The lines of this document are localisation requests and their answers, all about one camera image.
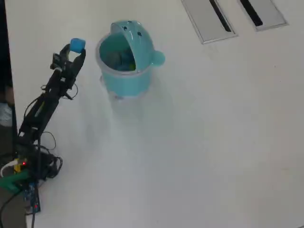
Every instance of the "blue cube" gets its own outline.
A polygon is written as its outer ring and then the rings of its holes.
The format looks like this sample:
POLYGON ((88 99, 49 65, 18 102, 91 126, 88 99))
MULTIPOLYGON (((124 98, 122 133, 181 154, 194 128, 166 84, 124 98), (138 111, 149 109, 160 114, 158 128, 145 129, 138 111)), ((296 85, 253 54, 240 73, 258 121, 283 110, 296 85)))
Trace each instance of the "blue cube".
POLYGON ((76 53, 81 53, 82 49, 86 46, 86 42, 83 39, 73 38, 70 43, 70 50, 76 53))

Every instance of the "metal floor vent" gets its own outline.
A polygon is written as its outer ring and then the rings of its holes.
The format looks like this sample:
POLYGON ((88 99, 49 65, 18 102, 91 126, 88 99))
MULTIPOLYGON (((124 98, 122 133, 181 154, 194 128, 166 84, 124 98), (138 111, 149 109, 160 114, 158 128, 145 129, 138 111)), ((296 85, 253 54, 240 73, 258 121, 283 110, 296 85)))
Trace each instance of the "metal floor vent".
POLYGON ((181 0, 202 44, 235 37, 217 0, 181 0))
POLYGON ((238 0, 257 31, 287 25, 283 14, 271 0, 238 0))

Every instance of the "cup handle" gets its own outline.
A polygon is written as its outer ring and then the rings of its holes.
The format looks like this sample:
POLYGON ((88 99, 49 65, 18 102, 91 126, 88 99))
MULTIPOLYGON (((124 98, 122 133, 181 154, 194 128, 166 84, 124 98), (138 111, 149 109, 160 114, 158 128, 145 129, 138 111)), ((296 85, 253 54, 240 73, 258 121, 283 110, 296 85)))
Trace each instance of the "cup handle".
POLYGON ((166 57, 160 51, 155 51, 153 54, 153 61, 152 64, 159 67, 165 63, 166 57))

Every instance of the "light blue container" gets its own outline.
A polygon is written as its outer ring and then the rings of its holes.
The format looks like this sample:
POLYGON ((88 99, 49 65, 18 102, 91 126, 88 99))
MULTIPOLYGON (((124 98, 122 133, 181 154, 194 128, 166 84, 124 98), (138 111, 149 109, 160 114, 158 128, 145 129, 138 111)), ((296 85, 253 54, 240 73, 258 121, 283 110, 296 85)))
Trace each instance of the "light blue container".
POLYGON ((98 43, 97 62, 109 93, 117 98, 134 98, 148 90, 151 67, 161 66, 165 62, 165 56, 154 50, 149 33, 139 22, 119 21, 111 25, 110 34, 98 43), (132 70, 123 71, 109 67, 109 54, 123 53, 120 55, 120 61, 123 62, 128 56, 126 50, 133 54, 135 65, 130 64, 132 70))

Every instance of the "white tabletop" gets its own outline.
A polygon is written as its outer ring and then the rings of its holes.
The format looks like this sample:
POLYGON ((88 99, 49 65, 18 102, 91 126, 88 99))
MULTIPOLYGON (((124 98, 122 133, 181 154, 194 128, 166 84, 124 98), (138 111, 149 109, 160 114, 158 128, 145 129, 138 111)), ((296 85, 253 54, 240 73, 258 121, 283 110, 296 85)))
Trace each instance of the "white tabletop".
POLYGON ((47 126, 64 163, 40 188, 35 227, 304 224, 304 1, 275 0, 289 26, 258 33, 236 0, 219 2, 238 37, 201 45, 180 0, 6 1, 18 126, 52 53, 87 42, 78 96, 47 126), (120 19, 167 58, 130 102, 110 102, 95 59, 120 19))

